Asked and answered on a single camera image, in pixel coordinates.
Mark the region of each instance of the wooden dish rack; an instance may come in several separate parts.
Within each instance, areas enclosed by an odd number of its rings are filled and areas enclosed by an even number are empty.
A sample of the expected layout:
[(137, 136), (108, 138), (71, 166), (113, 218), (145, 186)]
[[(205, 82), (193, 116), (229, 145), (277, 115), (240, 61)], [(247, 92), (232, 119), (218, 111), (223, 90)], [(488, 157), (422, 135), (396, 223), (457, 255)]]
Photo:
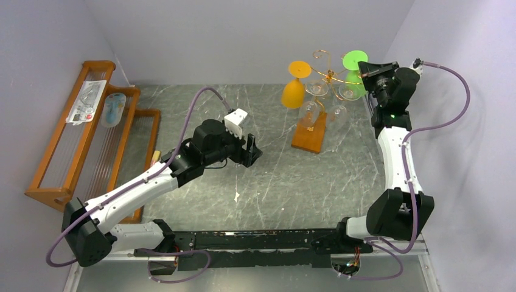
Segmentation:
[[(63, 212), (65, 204), (76, 192), (78, 198), (86, 201), (115, 189), (121, 184), (117, 183), (117, 178), (131, 126), (140, 117), (153, 117), (144, 163), (145, 169), (150, 167), (158, 135), (160, 112), (157, 109), (136, 108), (140, 89), (110, 85), (114, 70), (115, 64), (111, 61), (83, 63), (36, 174), (25, 191), (27, 196)], [(83, 82), (94, 80), (106, 80), (107, 84), (93, 120), (75, 126), (66, 123)], [(98, 127), (105, 98), (116, 92), (127, 97), (122, 120), (112, 128)], [(143, 207), (122, 222), (139, 223), (142, 214)]]

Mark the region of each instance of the wooden shelf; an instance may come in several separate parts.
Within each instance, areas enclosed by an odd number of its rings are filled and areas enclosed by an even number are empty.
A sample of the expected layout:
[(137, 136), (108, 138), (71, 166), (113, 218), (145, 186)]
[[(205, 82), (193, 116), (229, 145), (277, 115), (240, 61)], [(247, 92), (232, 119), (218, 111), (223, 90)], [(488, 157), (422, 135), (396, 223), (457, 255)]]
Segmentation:
[[(138, 88), (110, 85), (109, 80), (114, 70), (115, 64), (111, 61), (83, 63), (36, 174), (25, 191), (27, 196), (63, 212), (65, 204), (73, 196), (86, 201), (113, 190), (131, 126), (134, 119), (142, 115), (154, 117), (145, 157), (145, 167), (149, 167), (157, 137), (159, 111), (142, 111), (136, 108), (140, 96)], [(83, 82), (92, 80), (108, 82), (97, 107), (97, 114), (91, 122), (76, 126), (66, 123)], [(98, 127), (104, 100), (115, 92), (121, 92), (127, 97), (122, 120), (112, 128)], [(140, 222), (141, 216), (142, 209), (139, 209), (124, 222)]]

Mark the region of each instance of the gray wall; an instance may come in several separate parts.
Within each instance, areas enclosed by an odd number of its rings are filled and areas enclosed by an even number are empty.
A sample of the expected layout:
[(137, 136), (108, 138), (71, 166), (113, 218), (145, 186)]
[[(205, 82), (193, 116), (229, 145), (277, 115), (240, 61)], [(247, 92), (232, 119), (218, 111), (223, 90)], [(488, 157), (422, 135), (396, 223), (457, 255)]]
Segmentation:
[[(44, 256), (62, 214), (23, 194), (84, 60), (111, 59), (81, 0), (0, 4), (0, 291), (62, 291)], [(119, 69), (114, 84), (124, 85)], [(63, 245), (55, 260), (71, 258)]]
[[(436, 208), (424, 230), (443, 291), (516, 291), (516, 3), (416, 0), (385, 61), (416, 57), (459, 73), (472, 90), (456, 125), (413, 138), (414, 160)], [(414, 127), (458, 114), (452, 75), (426, 68), (411, 100)]]
[(86, 0), (133, 82), (286, 83), (319, 49), (380, 61), (414, 0)]

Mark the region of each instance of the gray marble surface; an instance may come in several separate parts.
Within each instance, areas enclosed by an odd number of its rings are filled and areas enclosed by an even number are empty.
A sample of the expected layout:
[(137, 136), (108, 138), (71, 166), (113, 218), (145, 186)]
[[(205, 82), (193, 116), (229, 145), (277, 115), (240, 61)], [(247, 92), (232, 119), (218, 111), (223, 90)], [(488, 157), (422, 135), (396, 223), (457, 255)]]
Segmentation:
[[(156, 149), (176, 146), (187, 108), (200, 85), (139, 86), (140, 108), (161, 110)], [(263, 156), (250, 168), (229, 161), (144, 207), (144, 221), (164, 219), (173, 230), (328, 228), (345, 216), (360, 216), (383, 191), (381, 157), (364, 102), (346, 102), (349, 119), (327, 131), (315, 155), (290, 146), (297, 109), (281, 104), (284, 85), (214, 86), (234, 108), (252, 116), (246, 130)], [(330, 97), (327, 107), (333, 101)], [(203, 120), (221, 119), (224, 107), (211, 92), (201, 96), (186, 137)], [(141, 172), (149, 123), (135, 123), (122, 163), (121, 182)]]

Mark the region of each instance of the black cable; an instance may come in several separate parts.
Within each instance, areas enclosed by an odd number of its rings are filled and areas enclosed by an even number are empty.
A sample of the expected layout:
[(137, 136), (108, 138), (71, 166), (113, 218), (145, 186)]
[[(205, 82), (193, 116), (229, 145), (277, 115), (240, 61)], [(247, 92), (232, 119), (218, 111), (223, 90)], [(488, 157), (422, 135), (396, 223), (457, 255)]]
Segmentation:
[(223, 169), (228, 164), (228, 159), (226, 158), (226, 163), (224, 163), (223, 166), (216, 166), (216, 167), (205, 167), (204, 169)]

